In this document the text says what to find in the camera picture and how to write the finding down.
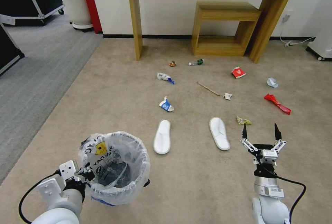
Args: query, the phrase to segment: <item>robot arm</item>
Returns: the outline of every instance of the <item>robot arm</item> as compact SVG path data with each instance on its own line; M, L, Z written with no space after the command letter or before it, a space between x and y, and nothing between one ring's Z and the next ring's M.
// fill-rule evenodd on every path
M257 169L254 172L256 176L254 188L258 197L252 200L252 204L257 224L290 224L288 208L280 201L285 197L284 190L277 185L277 175L274 173L278 153L286 144L276 124L275 136L274 145L251 144L247 139L245 125L240 141L255 156L253 162Z
M44 179L37 189L47 211L37 217L32 224L79 224L79 217L85 198L85 183L93 180L89 165L78 169L75 160L59 166L60 174Z

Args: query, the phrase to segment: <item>yellow wrapper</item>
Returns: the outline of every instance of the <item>yellow wrapper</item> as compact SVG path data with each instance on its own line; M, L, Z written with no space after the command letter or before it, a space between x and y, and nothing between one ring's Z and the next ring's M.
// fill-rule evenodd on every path
M236 120L237 120L238 124L251 124L250 120L239 118L239 116L236 116Z

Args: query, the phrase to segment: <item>wooden stool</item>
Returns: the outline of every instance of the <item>wooden stool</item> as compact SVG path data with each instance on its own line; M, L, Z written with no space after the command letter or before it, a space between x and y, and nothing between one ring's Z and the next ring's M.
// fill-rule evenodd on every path
M197 2L191 39L194 55L243 56L259 15L248 2ZM233 37L199 36L203 20L240 23Z

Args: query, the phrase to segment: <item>carpet floor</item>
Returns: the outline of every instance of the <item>carpet floor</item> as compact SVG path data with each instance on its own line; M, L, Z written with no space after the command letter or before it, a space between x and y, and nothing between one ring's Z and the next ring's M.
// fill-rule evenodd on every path
M102 41L74 30L66 14L49 18L5 27L26 57L0 76L0 184Z
M109 207L86 198L81 223L254 223L251 199L255 195L252 155L240 143L247 118L251 143L274 143L277 123L287 145L279 154L278 175L303 182L307 193L293 214L294 223L329 223L332 209L332 63L318 62L304 46L288 49L269 42L259 64L246 57L205 57L195 60L189 40L144 40L141 61L134 61L132 39L104 39L70 86L31 144L0 186L0 218L19 223L17 206L22 195L59 164L78 159L81 141L92 133L123 130L139 137L151 159L151 184L134 202ZM168 63L175 60L175 68ZM235 79L240 66L247 75ZM156 78L171 75L175 85ZM274 77L279 88L266 84ZM196 82L231 101L218 97ZM292 110L290 115L263 97L274 94ZM168 96L174 106L166 112L158 104ZM209 130L218 116L226 125L231 144L219 150ZM171 149L153 151L160 120L171 122ZM290 208L302 188L279 181L283 202ZM23 212L30 220L46 209L36 190L26 198Z

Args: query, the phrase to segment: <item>white wall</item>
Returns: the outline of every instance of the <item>white wall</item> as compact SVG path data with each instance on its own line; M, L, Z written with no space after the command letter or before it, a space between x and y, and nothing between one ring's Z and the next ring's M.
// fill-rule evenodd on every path
M104 34L132 34L129 0L95 0ZM191 35L198 0L140 0L142 33L149 35ZM247 0L259 7L261 0ZM284 25L283 36L315 36L320 29L320 15L331 16L331 7L316 12L318 5L330 0L289 0L285 10L292 9ZM233 35L237 24L232 22L207 23L202 34ZM278 24L273 36L279 36Z

